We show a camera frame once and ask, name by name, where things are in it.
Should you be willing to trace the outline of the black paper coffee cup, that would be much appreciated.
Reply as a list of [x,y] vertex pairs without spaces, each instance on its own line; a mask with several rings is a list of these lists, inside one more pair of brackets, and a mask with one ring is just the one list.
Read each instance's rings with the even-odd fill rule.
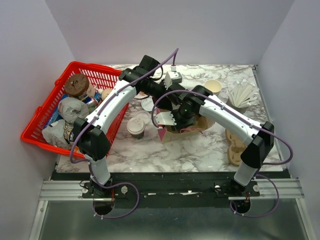
[[137,139],[137,140],[140,140],[140,139],[142,139],[143,137],[144,137],[144,131],[142,131],[142,132],[139,132],[139,133],[130,133],[131,134],[131,136],[134,138],[134,139]]

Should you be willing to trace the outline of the white plastic cup lid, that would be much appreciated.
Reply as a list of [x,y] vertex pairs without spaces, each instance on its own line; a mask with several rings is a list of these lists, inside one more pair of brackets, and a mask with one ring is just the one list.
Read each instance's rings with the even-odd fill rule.
[[141,134],[145,130],[145,127],[145,122],[135,117],[131,118],[126,124],[127,130],[133,135]]

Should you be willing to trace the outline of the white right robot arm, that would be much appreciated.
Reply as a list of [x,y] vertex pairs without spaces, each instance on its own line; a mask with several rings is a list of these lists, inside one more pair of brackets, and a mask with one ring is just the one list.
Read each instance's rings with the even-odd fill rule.
[[176,125],[186,125],[194,115],[207,117],[235,134],[246,149],[240,155],[242,163],[230,183],[230,191],[241,196],[248,190],[248,184],[274,146],[274,125],[269,121],[261,124],[226,105],[207,88],[197,85],[193,90],[177,89],[170,96],[179,105],[173,112]]

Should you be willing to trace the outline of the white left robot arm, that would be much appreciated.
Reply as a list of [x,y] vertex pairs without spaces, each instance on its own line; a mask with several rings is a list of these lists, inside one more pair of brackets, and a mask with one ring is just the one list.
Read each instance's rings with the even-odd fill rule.
[[78,147],[89,166],[90,178],[95,182],[93,191],[99,197],[107,197],[111,191],[111,185],[108,183],[111,174],[106,163],[106,155],[111,148],[111,142],[106,136],[109,128],[120,111],[139,92],[159,101],[165,97],[167,92],[165,87],[151,77],[169,60],[172,60],[172,65],[175,66],[177,53],[175,50],[162,62],[145,55],[134,69],[126,69],[120,73],[119,80],[111,93],[93,113],[85,119],[75,120],[69,159],[73,159],[74,150]]

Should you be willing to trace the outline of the pink and cream paper bag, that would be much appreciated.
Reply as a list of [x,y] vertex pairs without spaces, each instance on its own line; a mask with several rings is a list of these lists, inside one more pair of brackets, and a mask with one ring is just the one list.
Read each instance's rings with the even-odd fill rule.
[[203,134],[215,122],[204,116],[194,116],[193,125],[180,127],[171,111],[155,108],[152,119],[158,125],[158,136],[161,143],[186,140],[192,136]]

